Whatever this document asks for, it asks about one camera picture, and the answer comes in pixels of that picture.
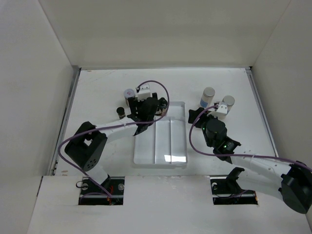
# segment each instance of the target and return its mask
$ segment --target white floor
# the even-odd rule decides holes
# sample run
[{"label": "white floor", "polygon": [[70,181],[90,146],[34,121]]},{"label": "white floor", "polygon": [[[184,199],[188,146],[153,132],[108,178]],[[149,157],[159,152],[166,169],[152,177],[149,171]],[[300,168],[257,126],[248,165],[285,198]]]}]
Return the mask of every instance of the white floor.
[{"label": "white floor", "polygon": [[[252,150],[274,155],[245,69],[184,68],[82,71],[65,134],[72,136],[85,121],[104,124],[118,119],[125,106],[123,91],[142,81],[162,82],[171,101],[197,109],[205,87],[215,89],[214,100],[232,95],[236,103],[223,120],[228,136],[242,143],[236,153]],[[161,87],[151,84],[159,97]],[[212,152],[199,129],[195,146]],[[137,168],[134,137],[105,146],[100,164],[111,176],[126,176],[123,206],[77,206],[81,174],[59,160],[57,176],[45,176],[28,234],[310,234],[305,215],[275,197],[257,193],[259,205],[213,205],[209,177],[228,174],[232,165],[202,156],[188,147],[185,169]]]},{"label": "white floor", "polygon": [[[214,101],[232,95],[236,102],[228,116],[223,120],[228,136],[239,141],[242,146],[236,153],[246,149],[262,155],[274,156],[269,135],[261,119],[246,70],[240,68],[174,68],[140,70],[95,70],[82,71],[65,138],[72,136],[79,126],[90,121],[104,124],[118,119],[116,108],[126,104],[123,91],[135,88],[141,82],[154,79],[162,82],[168,89],[171,101],[185,102],[185,116],[189,109],[197,109],[205,87],[215,89]],[[165,92],[157,84],[150,84],[152,92],[165,97]],[[199,129],[193,131],[193,142],[201,151],[212,153],[205,144]],[[188,165],[185,169],[145,169],[133,163],[134,137],[123,138],[107,144],[100,164],[110,176],[182,176],[182,175],[221,175],[229,173],[233,166],[215,157],[199,155],[188,147]],[[59,160],[58,176],[75,176],[80,172],[63,160]]]},{"label": "white floor", "polygon": [[213,205],[202,175],[128,176],[122,206],[77,206],[79,180],[43,178],[28,234],[311,234],[305,215],[272,196]]}]

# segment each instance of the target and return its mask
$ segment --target cable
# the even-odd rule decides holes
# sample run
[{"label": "cable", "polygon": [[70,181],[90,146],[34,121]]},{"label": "cable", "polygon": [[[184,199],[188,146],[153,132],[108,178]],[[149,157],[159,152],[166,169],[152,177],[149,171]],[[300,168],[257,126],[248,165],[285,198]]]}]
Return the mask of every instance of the cable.
[{"label": "cable", "polygon": [[88,194],[85,194],[83,195],[81,198],[79,198],[79,202],[81,202],[86,196],[89,196],[89,195],[105,195],[103,193],[96,193],[96,192],[93,192],[93,193],[88,193]]},{"label": "cable", "polygon": [[108,126],[108,127],[102,127],[102,128],[95,128],[95,129],[91,129],[91,130],[88,130],[88,131],[85,131],[85,132],[82,132],[82,133],[79,133],[79,134],[76,134],[76,135],[73,135],[72,137],[70,138],[67,138],[66,140],[64,140],[59,146],[58,146],[58,155],[61,159],[63,159],[65,162],[67,162],[69,165],[75,167],[76,169],[78,169],[80,172],[82,172],[85,176],[87,176],[89,178],[89,180],[91,180],[95,185],[97,185],[100,189],[102,189],[109,197],[111,197],[112,195],[103,187],[101,186],[99,183],[97,183],[95,180],[93,180],[85,171],[83,171],[79,166],[73,164],[72,162],[70,162],[69,160],[67,160],[61,153],[61,148],[62,146],[67,143],[68,141],[70,140],[73,140],[77,137],[80,137],[80,136],[83,136],[85,134],[88,134],[88,133],[92,133],[92,132],[96,132],[96,131],[101,131],[101,130],[108,130],[108,129],[113,129],[113,128],[120,128],[120,127],[124,127],[124,126],[128,126],[128,125],[132,125],[132,124],[152,124],[152,123],[155,123],[157,121],[160,121],[162,118],[165,117],[165,115],[167,114],[168,112],[168,109],[169,109],[169,104],[170,104],[170,100],[169,100],[169,93],[168,93],[168,90],[166,89],[166,87],[156,81],[156,80],[147,80],[143,83],[141,83],[138,87],[140,87],[141,85],[145,84],[145,83],[149,83],[149,82],[152,82],[152,83],[156,83],[156,84],[159,84],[161,87],[164,88],[166,94],[167,94],[167,101],[168,101],[168,106],[167,106],[167,109],[165,111],[165,113],[158,119],[156,120],[153,120],[153,121],[146,121],[146,122],[131,122],[131,123],[127,123],[127,124],[119,124],[119,125],[115,125],[115,126]]},{"label": "cable", "polygon": [[222,199],[227,199],[227,198],[235,198],[235,197],[241,197],[244,193],[246,193],[248,190],[244,190],[244,191],[242,191],[242,192],[240,192],[240,193],[238,193],[238,194],[232,194],[232,195],[230,195],[230,196],[218,196],[218,194],[214,194],[214,195],[216,195],[217,197],[219,197],[219,198],[222,198]]},{"label": "cable", "polygon": [[201,154],[201,155],[206,155],[206,156],[217,156],[217,157],[229,157],[229,156],[236,156],[236,157],[256,157],[256,158],[268,158],[268,159],[274,159],[274,160],[279,160],[279,161],[282,161],[282,162],[288,162],[288,163],[291,163],[291,164],[295,164],[295,165],[298,165],[310,172],[312,172],[312,169],[306,165],[304,165],[303,163],[300,163],[300,162],[296,162],[294,160],[291,160],[291,159],[287,159],[287,158],[281,158],[281,157],[273,157],[273,156],[263,156],[263,155],[240,155],[240,154],[237,154],[237,155],[215,155],[215,154],[209,154],[209,153],[205,153],[205,152],[201,152],[199,151],[198,149],[195,148],[195,146],[193,145],[192,143],[192,131],[193,131],[193,128],[195,126],[195,124],[197,123],[197,121],[199,120],[199,118],[202,116],[202,114],[204,114],[206,111],[212,109],[212,108],[215,108],[215,107],[218,107],[218,105],[215,105],[215,106],[211,106],[211,107],[208,107],[206,108],[205,110],[203,110],[202,112],[200,112],[200,114],[196,117],[196,119],[194,120],[194,123],[192,124],[191,126],[191,129],[190,129],[190,133],[189,133],[189,142],[190,142],[190,145],[191,147],[193,148],[193,150],[195,150],[195,152]]}]

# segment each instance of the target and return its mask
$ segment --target black bracket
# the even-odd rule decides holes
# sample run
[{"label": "black bracket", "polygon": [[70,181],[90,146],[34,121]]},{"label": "black bracket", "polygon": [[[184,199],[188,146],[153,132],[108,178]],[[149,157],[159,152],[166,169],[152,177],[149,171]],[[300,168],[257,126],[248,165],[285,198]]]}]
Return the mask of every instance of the black bracket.
[{"label": "black bracket", "polygon": [[290,164],[290,167],[287,175],[281,176],[283,180],[279,191],[286,205],[298,213],[306,214],[312,205],[312,174],[299,165]]}]

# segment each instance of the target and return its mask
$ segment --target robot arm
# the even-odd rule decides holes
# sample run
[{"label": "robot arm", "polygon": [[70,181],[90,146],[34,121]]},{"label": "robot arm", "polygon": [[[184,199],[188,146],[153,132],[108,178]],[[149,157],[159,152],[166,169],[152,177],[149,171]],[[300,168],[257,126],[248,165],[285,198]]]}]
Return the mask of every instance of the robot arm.
[{"label": "robot arm", "polygon": [[153,124],[155,115],[162,115],[168,105],[164,98],[157,99],[157,94],[151,94],[148,85],[142,85],[137,89],[137,97],[128,99],[131,114],[127,117],[104,125],[93,125],[90,122],[83,123],[75,135],[95,128],[112,127],[95,131],[76,137],[69,141],[65,147],[65,153],[98,184],[106,187],[109,175],[98,165],[105,145],[122,137],[135,136],[144,132]]},{"label": "robot arm", "polygon": [[[215,155],[233,155],[241,146],[227,136],[224,122],[215,116],[225,115],[226,103],[220,103],[214,111],[202,115],[195,127],[201,128],[206,144],[213,147]],[[189,123],[204,109],[189,110]],[[244,156],[217,156],[220,160],[239,166],[227,176],[227,184],[240,193],[254,190],[283,200],[293,210],[306,214],[312,205],[312,174],[299,165],[274,159]]]}]

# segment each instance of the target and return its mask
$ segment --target small cylinder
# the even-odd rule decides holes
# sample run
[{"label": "small cylinder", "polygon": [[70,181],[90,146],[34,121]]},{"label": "small cylinder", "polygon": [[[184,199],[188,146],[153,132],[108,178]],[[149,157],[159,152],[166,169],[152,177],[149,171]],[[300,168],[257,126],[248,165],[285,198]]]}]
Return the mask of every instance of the small cylinder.
[{"label": "small cylinder", "polygon": [[125,109],[123,107],[118,107],[116,110],[119,119],[125,118],[126,114],[125,114]]},{"label": "small cylinder", "polygon": [[123,95],[125,97],[127,106],[129,106],[128,98],[135,98],[136,93],[133,89],[126,89],[123,91]]},{"label": "small cylinder", "polygon": [[213,99],[215,96],[215,90],[212,87],[205,88],[203,95],[201,96],[200,106],[203,108],[207,108],[211,106]]},{"label": "small cylinder", "polygon": [[235,99],[234,97],[230,96],[230,95],[226,95],[224,98],[223,98],[223,102],[225,102],[227,105],[228,105],[228,112],[231,110],[232,106],[234,105],[235,103]]}]

